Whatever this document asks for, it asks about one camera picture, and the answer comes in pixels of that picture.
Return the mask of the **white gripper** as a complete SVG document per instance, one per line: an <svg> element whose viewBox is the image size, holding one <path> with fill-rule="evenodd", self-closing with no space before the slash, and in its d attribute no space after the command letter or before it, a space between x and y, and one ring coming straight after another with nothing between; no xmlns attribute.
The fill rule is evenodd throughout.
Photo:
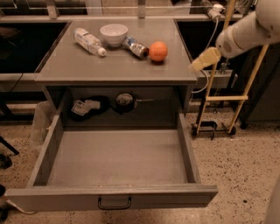
<svg viewBox="0 0 280 224"><path fill-rule="evenodd" d="M216 64L220 61L221 55L232 59L242 53L245 53L246 42L249 36L240 27L229 26L223 30L216 39L215 46L208 47L198 58L194 59L191 69L195 72L203 70L206 67Z"/></svg>

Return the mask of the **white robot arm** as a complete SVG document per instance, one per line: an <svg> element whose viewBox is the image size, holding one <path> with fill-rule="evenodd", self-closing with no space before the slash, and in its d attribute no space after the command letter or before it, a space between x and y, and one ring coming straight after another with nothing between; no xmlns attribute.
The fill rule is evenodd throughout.
<svg viewBox="0 0 280 224"><path fill-rule="evenodd" d="M232 59L257 46L280 42L280 0L258 0L255 10L223 30L215 41L194 59L195 72L220 61Z"/></svg>

